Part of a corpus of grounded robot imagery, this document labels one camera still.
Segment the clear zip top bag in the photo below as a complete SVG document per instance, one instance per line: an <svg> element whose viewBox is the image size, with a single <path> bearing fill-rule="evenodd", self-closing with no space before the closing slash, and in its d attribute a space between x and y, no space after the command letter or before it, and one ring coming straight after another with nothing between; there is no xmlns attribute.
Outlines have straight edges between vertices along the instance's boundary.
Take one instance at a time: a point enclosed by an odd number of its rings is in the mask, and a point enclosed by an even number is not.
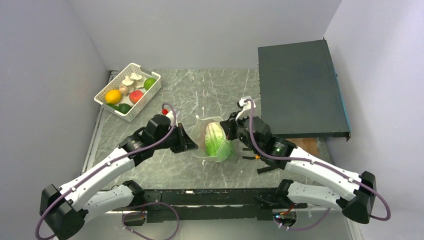
<svg viewBox="0 0 424 240"><path fill-rule="evenodd" d="M196 124L189 137L198 146L191 154L198 159L212 162L234 161L237 156L237 144L227 139L219 116L196 116Z"/></svg>

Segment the green lettuce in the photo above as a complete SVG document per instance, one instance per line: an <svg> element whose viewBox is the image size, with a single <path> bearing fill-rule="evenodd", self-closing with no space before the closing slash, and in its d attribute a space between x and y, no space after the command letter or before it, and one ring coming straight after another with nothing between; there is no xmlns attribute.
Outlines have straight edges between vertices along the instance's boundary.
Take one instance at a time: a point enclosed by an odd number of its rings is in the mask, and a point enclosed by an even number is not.
<svg viewBox="0 0 424 240"><path fill-rule="evenodd" d="M223 128L218 122L211 122L205 129L205 151L216 162L225 161L233 152L232 143L226 139Z"/></svg>

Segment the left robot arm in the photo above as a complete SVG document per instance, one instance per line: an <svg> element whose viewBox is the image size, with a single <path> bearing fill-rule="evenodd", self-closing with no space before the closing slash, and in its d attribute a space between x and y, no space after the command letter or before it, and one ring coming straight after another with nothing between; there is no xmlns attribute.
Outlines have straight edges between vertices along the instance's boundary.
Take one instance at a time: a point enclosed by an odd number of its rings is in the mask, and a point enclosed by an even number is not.
<svg viewBox="0 0 424 240"><path fill-rule="evenodd" d="M100 191L161 149L174 154L198 149L172 112L155 115L145 127L124 138L105 159L76 179L60 187L45 187L40 199L40 222L45 222L57 239L67 240L85 223L105 212L121 207L139 209L144 203L144 190L133 180Z"/></svg>

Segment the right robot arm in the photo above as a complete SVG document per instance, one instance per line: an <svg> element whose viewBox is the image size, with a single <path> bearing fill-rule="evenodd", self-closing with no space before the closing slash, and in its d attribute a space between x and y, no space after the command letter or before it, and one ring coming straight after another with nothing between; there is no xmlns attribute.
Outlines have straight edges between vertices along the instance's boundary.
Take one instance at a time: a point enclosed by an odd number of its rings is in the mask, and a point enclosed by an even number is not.
<svg viewBox="0 0 424 240"><path fill-rule="evenodd" d="M376 178L372 173L343 170L321 160L295 143L273 135L270 126L257 116L237 120L233 114L219 124L227 140L239 140L270 168L298 173L319 184L283 179L275 192L280 207L310 204L338 210L360 224L369 223L376 198Z"/></svg>

